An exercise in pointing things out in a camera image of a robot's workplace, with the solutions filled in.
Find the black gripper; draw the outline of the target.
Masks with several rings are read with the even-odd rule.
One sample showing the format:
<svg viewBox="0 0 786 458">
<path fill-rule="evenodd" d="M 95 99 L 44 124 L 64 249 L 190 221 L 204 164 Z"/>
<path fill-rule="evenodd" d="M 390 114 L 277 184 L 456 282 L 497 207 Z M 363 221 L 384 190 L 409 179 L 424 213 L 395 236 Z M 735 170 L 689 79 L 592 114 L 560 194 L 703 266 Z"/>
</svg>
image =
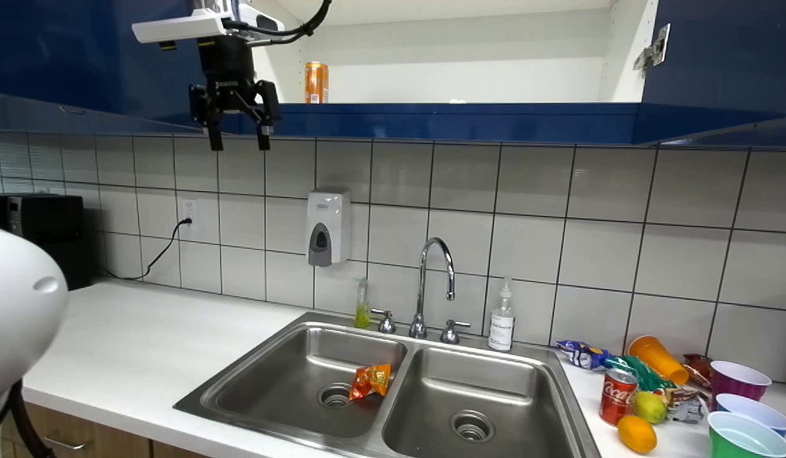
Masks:
<svg viewBox="0 0 786 458">
<path fill-rule="evenodd" d="M 188 90 L 190 118 L 205 127 L 212 151 L 225 151 L 221 118 L 242 112 L 256 123 L 256 148 L 270 151 L 275 119 L 281 118 L 277 87 L 259 79 L 255 57 L 245 39 L 199 40 L 204 84 Z"/>
</svg>

